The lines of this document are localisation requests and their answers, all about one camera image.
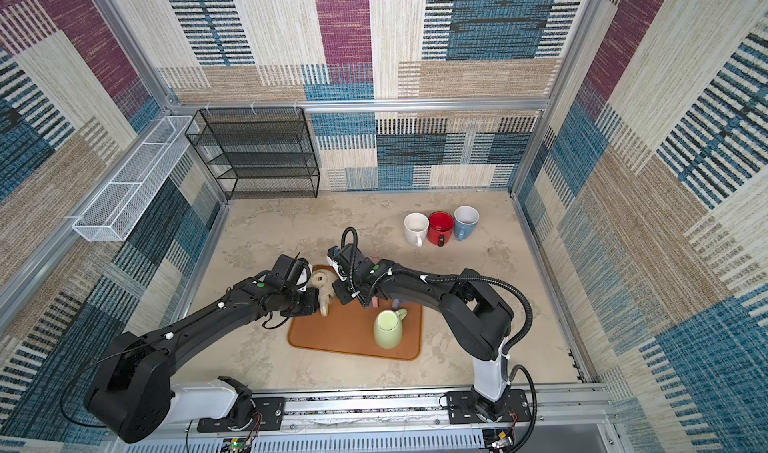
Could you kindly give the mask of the beige speckled mug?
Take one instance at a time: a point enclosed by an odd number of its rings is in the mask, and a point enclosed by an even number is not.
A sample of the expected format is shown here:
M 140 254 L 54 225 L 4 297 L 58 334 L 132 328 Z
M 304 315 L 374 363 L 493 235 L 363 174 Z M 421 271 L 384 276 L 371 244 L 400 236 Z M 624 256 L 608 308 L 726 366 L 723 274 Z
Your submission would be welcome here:
M 328 269 L 318 269 L 310 277 L 310 286 L 318 290 L 319 311 L 322 317 L 328 316 L 330 304 L 336 299 L 333 283 L 337 279 L 337 274 Z

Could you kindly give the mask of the white mug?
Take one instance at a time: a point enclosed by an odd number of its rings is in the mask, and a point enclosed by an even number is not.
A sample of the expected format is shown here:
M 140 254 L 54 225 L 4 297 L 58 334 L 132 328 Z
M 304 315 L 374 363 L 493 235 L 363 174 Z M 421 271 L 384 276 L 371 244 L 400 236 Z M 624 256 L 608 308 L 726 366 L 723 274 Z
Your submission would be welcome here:
M 403 221 L 404 238 L 413 247 L 421 248 L 426 242 L 429 219 L 421 213 L 410 213 Z

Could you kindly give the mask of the red mug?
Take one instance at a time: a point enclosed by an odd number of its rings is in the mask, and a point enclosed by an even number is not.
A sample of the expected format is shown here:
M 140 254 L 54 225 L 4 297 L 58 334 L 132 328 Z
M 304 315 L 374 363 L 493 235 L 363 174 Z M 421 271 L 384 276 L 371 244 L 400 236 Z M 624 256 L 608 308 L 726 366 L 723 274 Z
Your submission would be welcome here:
M 454 218 L 446 212 L 434 212 L 428 217 L 427 240 L 438 247 L 443 247 L 451 238 Z

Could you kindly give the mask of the blue polka dot mug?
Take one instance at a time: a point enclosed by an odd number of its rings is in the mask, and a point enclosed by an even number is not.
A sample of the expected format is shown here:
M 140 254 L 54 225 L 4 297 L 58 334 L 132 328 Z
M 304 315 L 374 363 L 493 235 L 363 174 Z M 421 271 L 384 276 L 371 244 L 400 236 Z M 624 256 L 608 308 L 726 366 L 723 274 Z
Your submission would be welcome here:
M 475 230 L 479 222 L 479 212 L 468 205 L 458 207 L 453 214 L 454 218 L 454 237 L 457 241 L 464 241 Z

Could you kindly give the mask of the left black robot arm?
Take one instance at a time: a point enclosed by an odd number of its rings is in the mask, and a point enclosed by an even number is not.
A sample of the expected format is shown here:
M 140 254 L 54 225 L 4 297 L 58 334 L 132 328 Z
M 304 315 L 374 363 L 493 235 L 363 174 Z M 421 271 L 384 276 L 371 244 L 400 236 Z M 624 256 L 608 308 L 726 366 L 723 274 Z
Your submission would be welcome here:
M 229 288 L 221 298 L 189 316 L 141 336 L 117 336 L 95 365 L 85 410 L 128 444 L 160 426 L 210 420 L 232 431 L 252 427 L 259 415 L 251 390 L 229 377 L 188 385 L 172 381 L 197 354 L 232 331 L 272 313 L 308 316 L 319 308 L 310 287 L 311 264 L 278 257 L 274 266 Z

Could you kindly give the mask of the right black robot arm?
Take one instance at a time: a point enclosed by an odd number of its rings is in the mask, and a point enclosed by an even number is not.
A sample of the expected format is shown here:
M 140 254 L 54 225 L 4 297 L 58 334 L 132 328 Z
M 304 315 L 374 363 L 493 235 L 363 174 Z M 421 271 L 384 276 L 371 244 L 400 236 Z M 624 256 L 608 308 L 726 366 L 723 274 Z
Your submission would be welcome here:
M 490 282 L 470 269 L 458 275 L 438 275 L 406 268 L 391 260 L 377 262 L 349 244 L 327 252 L 339 275 L 333 289 L 343 304 L 372 299 L 404 300 L 438 311 L 457 343 L 473 361 L 474 414 L 496 421 L 506 414 L 509 389 L 503 343 L 511 333 L 514 313 Z

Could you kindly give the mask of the light green mug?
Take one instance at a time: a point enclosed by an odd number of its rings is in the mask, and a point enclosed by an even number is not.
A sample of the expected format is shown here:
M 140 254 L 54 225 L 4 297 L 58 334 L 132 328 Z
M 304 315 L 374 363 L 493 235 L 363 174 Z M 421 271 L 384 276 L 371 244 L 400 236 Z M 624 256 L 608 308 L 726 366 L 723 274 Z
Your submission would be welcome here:
M 380 312 L 373 325 L 375 343 L 383 349 L 394 349 L 403 338 L 403 320 L 408 311 L 405 308 Z

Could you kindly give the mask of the brown rectangular tray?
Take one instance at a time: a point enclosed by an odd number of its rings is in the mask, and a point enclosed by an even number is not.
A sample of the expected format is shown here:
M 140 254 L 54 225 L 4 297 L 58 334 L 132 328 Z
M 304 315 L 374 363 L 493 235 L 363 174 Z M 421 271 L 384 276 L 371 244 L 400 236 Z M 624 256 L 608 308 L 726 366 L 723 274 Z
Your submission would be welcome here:
M 380 347 L 374 339 L 375 320 L 380 313 L 394 308 L 391 300 L 378 300 L 365 308 L 358 300 L 343 305 L 333 298 L 326 316 L 315 313 L 295 319 L 289 329 L 288 342 L 296 348 L 413 360 L 421 350 L 423 308 L 413 303 L 399 307 L 407 311 L 402 320 L 403 339 L 392 349 Z

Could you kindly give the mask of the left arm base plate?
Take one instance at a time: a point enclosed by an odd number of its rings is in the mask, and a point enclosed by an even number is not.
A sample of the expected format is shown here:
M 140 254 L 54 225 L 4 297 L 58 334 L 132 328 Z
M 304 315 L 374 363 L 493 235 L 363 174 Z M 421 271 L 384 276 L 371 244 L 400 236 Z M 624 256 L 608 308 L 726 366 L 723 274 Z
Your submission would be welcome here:
M 256 433 L 277 431 L 283 420 L 284 397 L 257 397 L 237 400 L 223 418 L 203 418 L 196 426 L 198 433 Z

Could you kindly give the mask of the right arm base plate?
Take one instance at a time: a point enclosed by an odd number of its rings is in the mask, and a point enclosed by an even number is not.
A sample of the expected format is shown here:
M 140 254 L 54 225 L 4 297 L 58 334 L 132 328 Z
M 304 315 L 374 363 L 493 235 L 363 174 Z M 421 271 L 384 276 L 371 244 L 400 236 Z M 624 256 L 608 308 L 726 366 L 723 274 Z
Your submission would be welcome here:
M 445 395 L 451 424 L 529 422 L 532 403 L 523 389 L 507 388 L 494 402 L 474 390 L 450 391 Z

